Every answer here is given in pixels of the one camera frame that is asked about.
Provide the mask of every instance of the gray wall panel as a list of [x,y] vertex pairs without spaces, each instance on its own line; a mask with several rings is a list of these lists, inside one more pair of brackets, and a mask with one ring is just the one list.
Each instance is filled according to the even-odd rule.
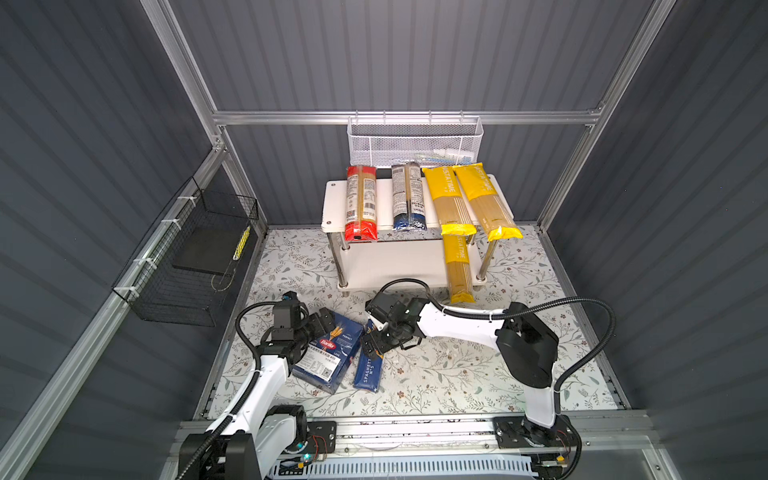
[[550,231],[685,478],[766,454],[766,24],[766,2],[678,2]]
[[[138,2],[3,2],[0,45],[4,445],[210,143]],[[129,316],[28,478],[155,476],[222,328]]]
[[[326,182],[346,178],[341,126],[228,127],[271,225],[319,225]],[[502,186],[517,220],[536,220],[584,128],[485,127],[479,158]]]
[[220,110],[581,110],[650,0],[171,4]]

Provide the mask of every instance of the white shelf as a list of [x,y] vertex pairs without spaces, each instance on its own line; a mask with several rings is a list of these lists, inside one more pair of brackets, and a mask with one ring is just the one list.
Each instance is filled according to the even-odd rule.
[[[502,189],[499,187],[496,177],[493,175],[488,176],[491,179],[496,192],[502,199],[505,207],[509,210],[511,215],[511,209],[507,203],[507,199],[502,194]],[[440,222],[437,220],[437,213],[435,212],[435,204],[432,202],[432,195],[429,194],[429,186],[427,185],[426,178],[422,177],[422,185],[424,187],[424,214],[427,221],[427,228],[437,228],[440,226]],[[467,211],[469,217],[472,218],[474,225],[479,225],[479,221],[475,216],[475,212],[469,206],[464,190],[462,190],[464,201],[467,204]],[[392,179],[381,178],[376,181],[376,223],[379,231],[386,231],[392,229],[392,222],[394,216],[392,215]],[[326,198],[323,202],[323,232],[325,233],[342,233],[346,225],[346,180],[330,181],[326,184]]]
[[[482,261],[477,244],[470,245],[469,268],[472,284],[485,285],[477,279]],[[339,255],[347,286],[339,290],[378,290],[398,278],[416,278],[432,287],[448,286],[442,240],[413,240],[407,242],[353,243]],[[421,288],[415,283],[403,283],[398,288]]]

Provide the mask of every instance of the pasta package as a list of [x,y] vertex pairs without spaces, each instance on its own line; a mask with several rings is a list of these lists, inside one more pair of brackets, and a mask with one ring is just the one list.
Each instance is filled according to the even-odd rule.
[[379,239],[376,226],[376,169],[349,167],[346,171],[346,227],[348,242]]
[[392,166],[394,230],[426,230],[422,170],[418,164]]
[[442,234],[466,236],[477,233],[451,168],[435,167],[423,170],[429,193],[435,203],[437,218],[442,226]]
[[515,225],[509,209],[498,196],[491,179],[483,170],[482,164],[453,167],[461,182],[469,205],[488,235],[488,241],[504,238],[522,238],[523,234]]
[[448,290],[451,303],[474,303],[472,296],[472,272],[469,269],[469,251],[465,237],[445,235],[445,268],[448,272]]

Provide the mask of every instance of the leaf pattern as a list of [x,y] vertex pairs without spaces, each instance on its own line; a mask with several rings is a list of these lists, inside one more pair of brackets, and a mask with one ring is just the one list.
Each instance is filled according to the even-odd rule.
[[[534,227],[521,226],[521,230],[525,238],[503,240],[496,247],[488,268],[488,283],[474,292],[477,308],[503,308],[512,300],[536,305],[564,296]],[[433,230],[380,234],[380,241],[434,238],[439,238],[439,232]],[[485,251],[485,235],[478,233],[477,242]],[[321,230],[271,230],[248,303],[274,300],[293,290],[310,311],[325,306],[363,323],[365,301],[376,292],[351,292],[344,297],[336,284],[336,267]],[[435,289],[435,295],[447,300],[448,290]],[[559,376],[589,348],[570,307],[546,310],[539,316],[560,338],[554,365],[554,375]],[[243,319],[243,330],[258,342],[271,323],[269,308],[256,309]],[[245,380],[251,361],[250,351],[235,337],[209,418],[215,419],[226,408]],[[356,368],[354,359],[333,395],[289,377],[275,402],[304,405],[307,414],[315,417],[525,410],[522,386],[511,377],[504,360],[496,351],[476,343],[433,338],[424,339],[418,348],[388,352],[377,393],[353,387]],[[594,361],[565,382],[562,408],[616,408]]]

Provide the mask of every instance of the blue pasta box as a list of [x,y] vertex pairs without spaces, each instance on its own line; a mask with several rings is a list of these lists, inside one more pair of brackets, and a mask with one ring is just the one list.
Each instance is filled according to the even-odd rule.
[[[366,333],[373,329],[373,322],[368,320],[368,326],[366,327]],[[368,358],[365,353],[360,353],[360,361],[357,364],[357,372],[355,373],[356,389],[368,390],[370,392],[379,391],[379,380],[382,378],[382,363],[384,363],[384,357],[378,353],[373,354],[373,358]]]
[[336,328],[310,342],[293,376],[328,393],[336,393],[349,364],[360,348],[363,327],[334,312]]

